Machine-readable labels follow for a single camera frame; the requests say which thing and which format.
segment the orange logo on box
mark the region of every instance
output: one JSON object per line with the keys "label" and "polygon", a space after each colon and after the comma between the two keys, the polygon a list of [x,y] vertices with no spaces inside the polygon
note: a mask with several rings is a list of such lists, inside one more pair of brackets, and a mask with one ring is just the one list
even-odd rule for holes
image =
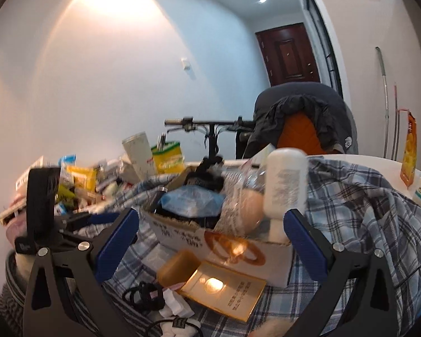
{"label": "orange logo on box", "polygon": [[[244,261],[250,265],[265,265],[265,256],[262,251],[243,238],[205,231],[204,240],[212,253],[225,262],[238,263]],[[250,251],[255,258],[247,257],[246,251]]]}

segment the door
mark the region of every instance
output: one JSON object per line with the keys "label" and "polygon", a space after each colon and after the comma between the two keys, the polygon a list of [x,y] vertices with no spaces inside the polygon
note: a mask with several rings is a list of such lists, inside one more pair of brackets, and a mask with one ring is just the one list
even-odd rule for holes
{"label": "door", "polygon": [[256,33],[272,86],[290,81],[320,82],[303,23]]}

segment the metal bolt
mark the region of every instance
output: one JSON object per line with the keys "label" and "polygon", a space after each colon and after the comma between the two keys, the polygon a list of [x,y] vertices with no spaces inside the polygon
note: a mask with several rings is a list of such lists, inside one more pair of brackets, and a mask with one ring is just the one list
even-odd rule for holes
{"label": "metal bolt", "polygon": [[382,258],[383,257],[383,251],[381,249],[375,249],[374,250],[374,255],[376,257]]}
{"label": "metal bolt", "polygon": [[48,253],[48,249],[46,249],[45,247],[43,247],[43,248],[41,248],[39,251],[38,251],[38,255],[39,256],[45,256],[46,254]]}
{"label": "metal bolt", "polygon": [[78,249],[80,250],[80,251],[86,251],[86,250],[88,250],[89,249],[89,247],[90,247],[91,245],[90,245],[90,243],[89,242],[81,242],[79,245],[78,245]]}
{"label": "metal bolt", "polygon": [[338,242],[334,243],[332,248],[337,252],[343,252],[345,250],[345,246]]}

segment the orange snack bag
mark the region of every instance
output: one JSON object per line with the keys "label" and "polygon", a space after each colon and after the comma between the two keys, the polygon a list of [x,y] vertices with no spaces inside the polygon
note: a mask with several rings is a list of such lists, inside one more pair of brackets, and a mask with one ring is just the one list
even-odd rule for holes
{"label": "orange snack bag", "polygon": [[409,128],[407,130],[407,140],[405,141],[404,158],[402,159],[401,179],[410,187],[415,178],[416,168],[416,120],[409,113]]}

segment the wooden door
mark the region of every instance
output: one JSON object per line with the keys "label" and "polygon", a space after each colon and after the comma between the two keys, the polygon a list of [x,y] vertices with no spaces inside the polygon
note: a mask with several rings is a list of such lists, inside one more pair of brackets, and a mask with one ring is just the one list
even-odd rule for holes
{"label": "wooden door", "polygon": [[303,23],[256,33],[272,86],[290,81],[320,82]]}

